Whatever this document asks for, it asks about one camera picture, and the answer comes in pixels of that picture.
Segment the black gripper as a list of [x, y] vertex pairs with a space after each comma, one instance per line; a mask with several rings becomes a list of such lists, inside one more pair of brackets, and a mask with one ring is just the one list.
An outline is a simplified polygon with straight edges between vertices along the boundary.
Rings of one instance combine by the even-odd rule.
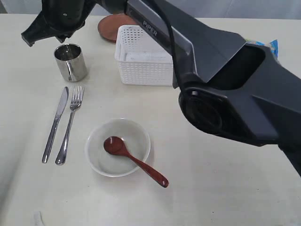
[[85, 21], [80, 21], [74, 27], [60, 26], [48, 20], [41, 11], [30, 26], [21, 33], [21, 37], [29, 47], [32, 47], [39, 40], [51, 37], [55, 37], [60, 43], [64, 43], [67, 38], [70, 38], [84, 25]]

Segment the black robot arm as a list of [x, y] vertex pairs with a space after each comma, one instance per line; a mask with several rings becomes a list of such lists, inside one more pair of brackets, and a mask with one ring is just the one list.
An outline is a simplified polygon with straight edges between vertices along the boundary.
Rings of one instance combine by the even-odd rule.
[[211, 28], [165, 0], [44, 0], [22, 39], [29, 46], [50, 37], [64, 42], [96, 4], [130, 16], [172, 56], [173, 87], [194, 127], [250, 145], [277, 145], [300, 172], [301, 80], [266, 46]]

